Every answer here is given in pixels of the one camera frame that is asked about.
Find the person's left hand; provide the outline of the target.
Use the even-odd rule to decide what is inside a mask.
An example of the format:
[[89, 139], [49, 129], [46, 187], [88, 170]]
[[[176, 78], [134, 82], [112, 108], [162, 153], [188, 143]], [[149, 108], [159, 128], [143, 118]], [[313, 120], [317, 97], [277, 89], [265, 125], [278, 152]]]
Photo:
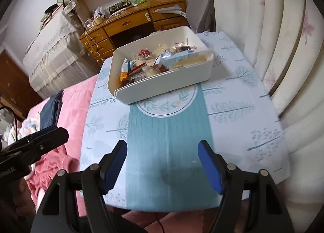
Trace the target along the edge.
[[33, 221], [35, 214], [35, 204], [24, 178], [14, 185], [14, 192], [7, 186], [1, 189], [1, 219], [5, 219], [5, 222], [16, 222], [20, 218]]

